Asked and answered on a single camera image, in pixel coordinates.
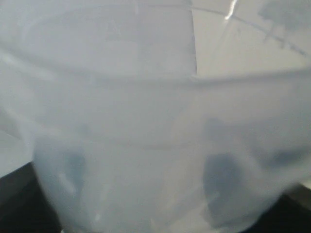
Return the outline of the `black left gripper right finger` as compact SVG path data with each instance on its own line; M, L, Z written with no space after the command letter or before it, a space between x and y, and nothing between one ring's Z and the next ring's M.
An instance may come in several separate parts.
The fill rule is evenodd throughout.
M254 233L309 233L311 190L299 185L284 194L252 227Z

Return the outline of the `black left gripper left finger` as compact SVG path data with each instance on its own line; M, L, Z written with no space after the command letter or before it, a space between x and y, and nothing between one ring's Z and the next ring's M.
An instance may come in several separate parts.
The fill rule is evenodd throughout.
M47 203L31 163L0 177L2 233L59 233L60 223Z

